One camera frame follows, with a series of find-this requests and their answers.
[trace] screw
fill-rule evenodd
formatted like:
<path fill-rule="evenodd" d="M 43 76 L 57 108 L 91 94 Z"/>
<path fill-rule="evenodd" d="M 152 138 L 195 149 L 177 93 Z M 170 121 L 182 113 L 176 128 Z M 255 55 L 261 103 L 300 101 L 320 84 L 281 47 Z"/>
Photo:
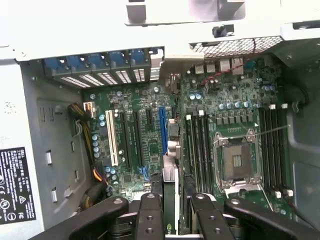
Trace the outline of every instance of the screw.
<path fill-rule="evenodd" d="M 231 203 L 233 203 L 234 205 L 238 205 L 240 204 L 240 201 L 237 199 L 231 199 Z"/>
<path fill-rule="evenodd" d="M 123 201 L 120 199 L 120 198 L 116 198 L 114 201 L 113 201 L 114 204 L 122 204 Z"/>
<path fill-rule="evenodd" d="M 204 199 L 205 196 L 203 194 L 197 194 L 195 195 L 197 199 Z"/>

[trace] sticker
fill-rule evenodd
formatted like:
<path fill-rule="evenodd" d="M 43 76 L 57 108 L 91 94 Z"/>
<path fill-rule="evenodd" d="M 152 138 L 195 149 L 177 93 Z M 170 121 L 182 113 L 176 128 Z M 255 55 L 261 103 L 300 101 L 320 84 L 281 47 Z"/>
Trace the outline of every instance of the sticker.
<path fill-rule="evenodd" d="M 26 150 L 0 149 L 0 225 L 35 219 Z"/>

